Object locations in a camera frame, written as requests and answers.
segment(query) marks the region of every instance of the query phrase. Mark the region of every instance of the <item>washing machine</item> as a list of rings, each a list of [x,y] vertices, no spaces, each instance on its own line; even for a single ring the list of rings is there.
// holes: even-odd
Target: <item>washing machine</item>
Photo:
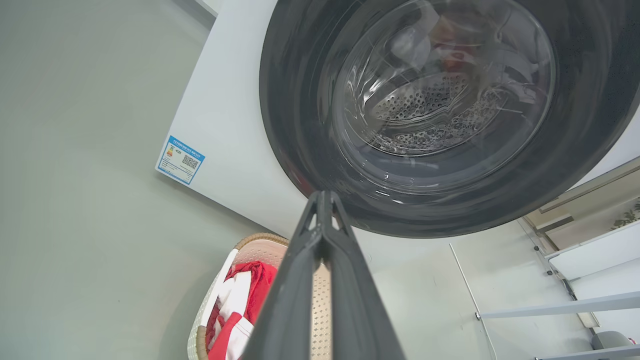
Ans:
[[[290,236],[338,193],[372,270],[640,156],[640,4],[234,0],[156,169]]]

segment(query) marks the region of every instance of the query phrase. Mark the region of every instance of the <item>round glass window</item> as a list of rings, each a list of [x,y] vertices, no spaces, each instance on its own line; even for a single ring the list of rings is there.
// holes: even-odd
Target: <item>round glass window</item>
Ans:
[[[546,34],[512,1],[405,3],[362,35],[340,70],[339,147],[383,188],[472,184],[531,139],[554,71]]]

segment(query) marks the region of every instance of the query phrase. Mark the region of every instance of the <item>white plastic basket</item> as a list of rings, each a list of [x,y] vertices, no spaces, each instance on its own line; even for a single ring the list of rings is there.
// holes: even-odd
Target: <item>white plastic basket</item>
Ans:
[[[207,322],[218,298],[220,286],[225,280],[232,265],[261,261],[275,268],[287,251],[289,240],[268,233],[258,233],[242,239],[227,256],[222,269],[213,280],[207,295],[204,297],[196,320],[193,322],[187,354],[189,360],[207,360],[207,344],[205,333]],[[311,358],[317,360],[331,359],[331,282],[329,271],[320,265],[314,274]]]

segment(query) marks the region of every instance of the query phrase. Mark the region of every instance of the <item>washing machine door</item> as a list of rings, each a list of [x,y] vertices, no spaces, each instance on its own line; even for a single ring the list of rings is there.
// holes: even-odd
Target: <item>washing machine door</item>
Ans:
[[[260,65],[273,151],[355,226],[467,234],[586,174],[636,110],[630,1],[279,0]]]

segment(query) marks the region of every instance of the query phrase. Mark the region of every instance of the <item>qr code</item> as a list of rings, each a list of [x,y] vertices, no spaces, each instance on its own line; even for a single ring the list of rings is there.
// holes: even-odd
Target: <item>qr code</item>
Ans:
[[[192,168],[193,170],[195,170],[196,166],[198,166],[198,162],[187,154],[184,155],[184,159],[182,159],[182,163]]]

